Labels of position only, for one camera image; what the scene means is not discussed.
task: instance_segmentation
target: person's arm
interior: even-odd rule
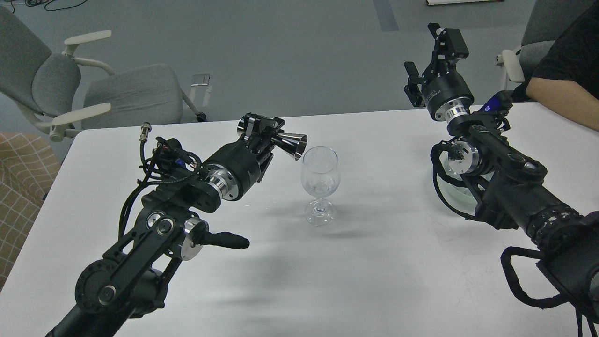
[[[526,95],[573,122],[599,131],[599,100],[574,81],[533,77]]]

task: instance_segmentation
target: white table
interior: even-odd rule
[[[508,118],[510,144],[549,170],[545,187],[582,214],[599,209],[599,133],[536,103],[515,105]],[[522,230],[465,221],[438,200],[429,152],[449,139],[445,123],[424,109],[286,122],[285,131],[308,134],[308,147],[338,152],[336,223],[305,221],[301,163],[276,149],[263,182],[203,216],[250,248],[205,247],[177,271],[166,308],[128,320],[117,336],[576,333],[570,305],[530,308],[508,289],[499,256],[510,245],[534,248]],[[150,137],[176,137],[206,159],[237,139],[236,126],[156,126]],[[45,335],[72,308],[77,277],[116,240],[122,204],[143,176],[138,137],[137,127],[77,136],[0,293],[0,335]],[[138,201],[132,219],[140,209]],[[533,260],[514,263],[531,296],[555,294]]]

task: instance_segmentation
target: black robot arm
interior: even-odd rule
[[[539,250],[508,247],[503,252],[501,264],[513,294],[542,309],[570,302],[577,317],[587,317],[594,333],[592,323],[599,323],[599,212],[579,215],[543,187],[546,168],[510,146],[503,132],[510,129],[506,116],[512,107],[511,92],[500,91],[480,110],[470,112],[473,96],[455,70],[455,63],[467,56],[461,34],[436,23],[429,24],[429,30],[435,38],[431,64],[420,76],[415,65],[406,62],[409,78],[404,90],[414,106],[426,106],[434,120],[447,122],[447,131],[453,136],[431,151],[438,196],[467,219],[496,229],[523,229]],[[461,180],[445,172],[440,160],[443,152]],[[475,214],[453,208],[441,193],[437,177],[467,187],[477,201]],[[539,260],[538,268],[559,295],[530,298],[511,265],[514,255]]]
[[[144,144],[151,126],[144,124],[140,157],[145,177],[123,205],[118,241],[102,260],[81,273],[75,286],[76,306],[47,336],[113,336],[127,319],[163,308],[177,268],[204,245],[247,248],[250,242],[245,237],[210,233],[208,223],[190,208],[212,213],[221,199],[239,200],[261,181],[275,146],[298,160],[307,136],[284,133],[284,124],[280,118],[247,114],[238,125],[240,138],[203,163],[183,150],[178,140],[161,137],[152,157],[145,159]],[[141,198],[143,209],[125,233],[133,202],[150,185],[156,189]],[[125,252],[129,245],[131,250]],[[164,273],[152,268],[162,255],[170,258]]]

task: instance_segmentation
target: black shirt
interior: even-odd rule
[[[599,99],[599,1],[555,41],[533,77],[572,80]],[[527,85],[520,85],[515,94],[524,93]]]

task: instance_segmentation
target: gray chair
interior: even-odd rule
[[[520,47],[503,50],[495,58],[495,64],[503,68],[501,90],[506,90],[508,81],[528,82],[553,42],[596,1],[537,0]]]
[[[75,137],[81,131],[73,126],[77,121],[82,129],[179,123],[183,101],[198,121],[205,120],[165,64],[114,74],[103,62],[73,56],[79,44],[107,38],[111,31],[69,38],[64,52],[52,53],[3,6],[0,26],[4,33],[10,32],[0,35],[0,92],[13,99],[25,117],[54,142]],[[72,111],[81,80],[79,65],[102,68],[108,77],[91,83],[83,108]]]

